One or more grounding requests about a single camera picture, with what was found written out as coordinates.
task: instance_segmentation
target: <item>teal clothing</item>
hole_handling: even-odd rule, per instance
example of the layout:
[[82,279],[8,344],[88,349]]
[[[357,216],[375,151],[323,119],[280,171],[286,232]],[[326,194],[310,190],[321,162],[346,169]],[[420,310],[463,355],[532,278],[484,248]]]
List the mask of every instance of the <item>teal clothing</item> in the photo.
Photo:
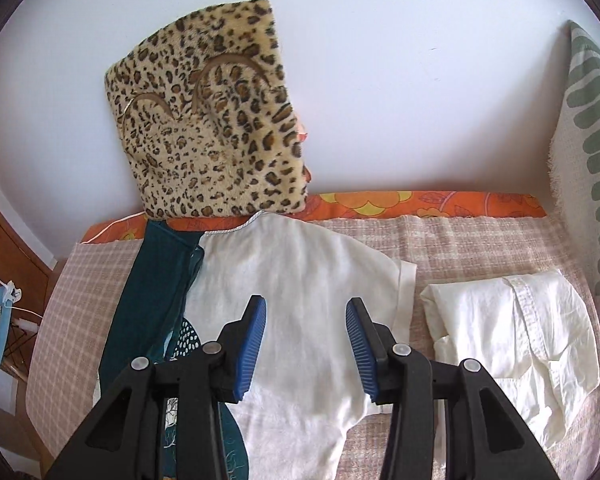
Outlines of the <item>teal clothing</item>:
[[198,244],[203,234],[175,231],[166,222],[147,223],[102,353],[103,393],[134,358],[159,363],[174,353],[187,291],[205,254]]

